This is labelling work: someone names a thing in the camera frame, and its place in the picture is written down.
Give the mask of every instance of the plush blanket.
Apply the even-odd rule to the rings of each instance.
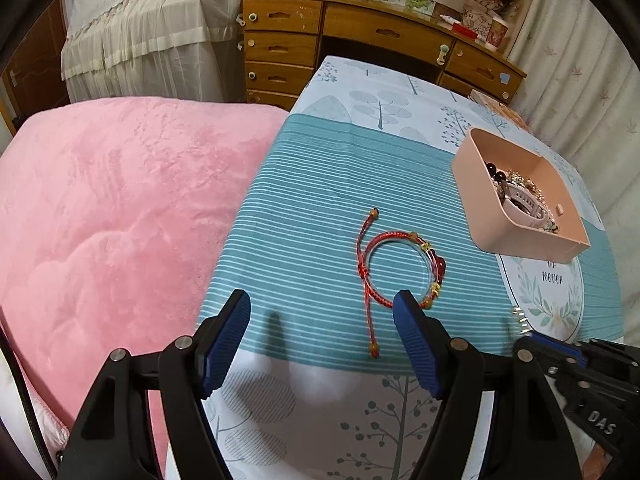
[[[0,158],[0,321],[68,426],[117,347],[192,333],[286,112],[104,99],[29,118]],[[166,455],[159,403],[152,415]]]

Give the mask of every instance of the pink storage box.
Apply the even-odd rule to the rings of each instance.
[[[485,162],[502,170],[517,170],[545,196],[559,227],[558,234],[521,226],[504,212]],[[494,134],[473,128],[451,164],[465,209],[466,221],[479,249],[567,264],[590,247],[582,219],[556,168],[544,157]],[[556,205],[564,213],[559,215]]]

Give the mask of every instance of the red braided bracelet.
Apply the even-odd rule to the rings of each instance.
[[[379,211],[377,208],[373,208],[369,213],[369,216],[362,224],[362,228],[360,229],[360,234],[358,235],[358,240],[356,242],[356,256],[358,258],[358,274],[362,279],[362,283],[364,285],[364,307],[367,316],[367,325],[369,327],[369,352],[372,357],[380,356],[380,346],[376,342],[376,335],[373,332],[373,320],[371,319],[371,305],[370,300],[373,298],[380,305],[386,306],[388,308],[393,307],[392,301],[385,298],[382,294],[380,294],[371,283],[371,279],[369,277],[369,259],[373,251],[382,243],[388,241],[407,241],[411,244],[414,244],[420,255],[423,257],[425,262],[431,266],[431,272],[433,273],[433,282],[431,283],[430,288],[428,288],[425,295],[420,299],[418,304],[420,307],[429,309],[431,308],[431,304],[433,300],[435,300],[439,293],[440,287],[442,286],[442,280],[444,279],[444,271],[446,269],[446,263],[444,258],[438,256],[436,251],[431,247],[431,244],[426,240],[423,240],[418,236],[418,233],[405,233],[404,231],[387,231],[386,233],[379,234],[375,236],[365,247],[364,252],[360,248],[362,245],[362,239],[364,238],[365,232],[367,229],[373,224],[375,220],[378,219]]]

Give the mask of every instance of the bracelet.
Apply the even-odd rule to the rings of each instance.
[[[393,307],[393,302],[380,294],[371,283],[369,261],[375,249],[383,243],[395,241],[408,243],[418,251],[418,254],[420,254],[427,267],[429,267],[431,269],[431,272],[433,273],[433,281],[431,283],[431,286],[424,293],[423,297],[421,297],[418,301],[420,307],[424,309],[431,308],[433,300],[435,300],[440,294],[440,287],[442,286],[442,280],[444,279],[444,272],[446,270],[446,263],[444,261],[444,258],[438,256],[431,244],[423,238],[420,238],[418,236],[418,233],[415,232],[406,233],[404,231],[387,231],[386,233],[375,236],[367,244],[363,251],[361,248],[362,239],[364,238],[367,229],[369,229],[371,224],[373,224],[373,222],[378,219],[378,215],[379,211],[377,208],[373,208],[370,211],[369,216],[367,216],[364,224],[362,224],[360,234],[358,235],[358,240],[356,242],[356,257],[358,259],[357,268],[358,274],[360,275],[364,286],[364,306],[367,318],[367,326],[369,327],[369,353],[372,357],[375,358],[380,356],[380,346],[376,341],[376,335],[373,330],[370,300],[371,298],[373,298],[382,306],[386,306],[387,308]]]

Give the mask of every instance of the teal striped fabric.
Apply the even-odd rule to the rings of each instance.
[[[390,310],[372,303],[378,360],[368,353],[355,241],[374,206],[367,239],[416,231],[447,262],[430,316],[482,351],[510,350],[511,302],[494,254],[471,241],[453,155],[421,142],[349,123],[295,114],[282,127],[242,204],[200,314],[213,316],[235,288],[252,299],[241,348],[319,367],[411,374]],[[606,234],[589,228],[584,272],[584,336],[622,334],[620,292]],[[388,244],[371,260],[388,298],[416,296],[430,283],[409,246]]]

